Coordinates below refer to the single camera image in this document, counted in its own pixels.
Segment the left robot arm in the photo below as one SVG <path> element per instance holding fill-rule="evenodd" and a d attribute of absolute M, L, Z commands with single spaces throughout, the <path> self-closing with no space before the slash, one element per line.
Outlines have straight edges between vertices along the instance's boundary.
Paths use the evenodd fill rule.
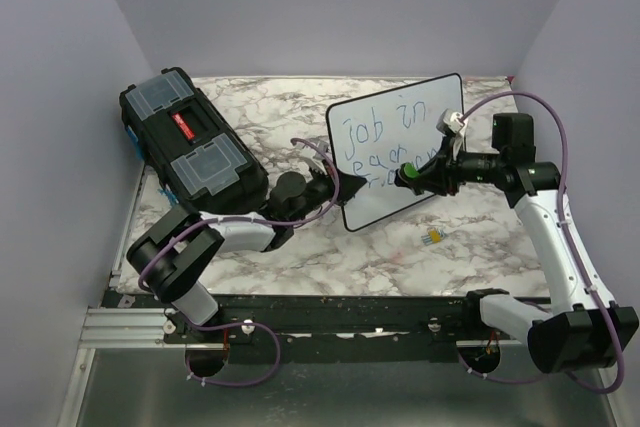
<path fill-rule="evenodd" d="M 200 282 L 217 254 L 280 248 L 297 226 L 309 223 L 333 205 L 344 205 L 366 185 L 360 176 L 313 170 L 307 180 L 297 172 L 277 179 L 256 212 L 218 215 L 174 206 L 128 249 L 126 259 L 142 286 L 187 320 L 201 342 L 214 340 L 222 327 L 219 305 Z"/>

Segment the white whiteboard black frame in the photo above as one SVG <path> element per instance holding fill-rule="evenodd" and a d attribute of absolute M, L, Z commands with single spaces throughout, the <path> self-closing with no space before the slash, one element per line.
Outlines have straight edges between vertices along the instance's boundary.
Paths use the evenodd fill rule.
<path fill-rule="evenodd" d="M 432 197 L 395 186 L 395 172 L 407 162 L 419 168 L 436 154 L 442 140 L 436 124 L 447 109 L 464 110 L 457 73 L 328 107 L 325 118 L 334 165 L 365 180 L 342 207 L 347 231 L 359 231 Z"/>

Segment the green black whiteboard eraser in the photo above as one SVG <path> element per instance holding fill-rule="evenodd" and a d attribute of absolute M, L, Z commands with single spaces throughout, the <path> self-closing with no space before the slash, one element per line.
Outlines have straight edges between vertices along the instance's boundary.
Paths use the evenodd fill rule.
<path fill-rule="evenodd" d="M 403 163 L 395 172 L 394 185 L 396 187 L 411 188 L 419 172 L 410 163 Z"/>

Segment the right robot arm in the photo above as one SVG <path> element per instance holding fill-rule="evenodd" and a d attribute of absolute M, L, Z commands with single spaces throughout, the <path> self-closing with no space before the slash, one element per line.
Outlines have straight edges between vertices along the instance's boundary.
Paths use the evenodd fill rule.
<path fill-rule="evenodd" d="M 490 153 L 462 148 L 463 125 L 447 111 L 438 123 L 441 146 L 424 166 L 404 163 L 394 183 L 414 194 L 453 196 L 466 183 L 501 191 L 522 222 L 544 272 L 547 312 L 501 289 L 467 293 L 460 326 L 480 339 L 494 329 L 524 344 L 539 371 L 550 374 L 616 364 L 639 327 L 631 307 L 620 306 L 597 275 L 576 229 L 555 164 L 535 159 L 534 123 L 520 113 L 496 114 Z"/>

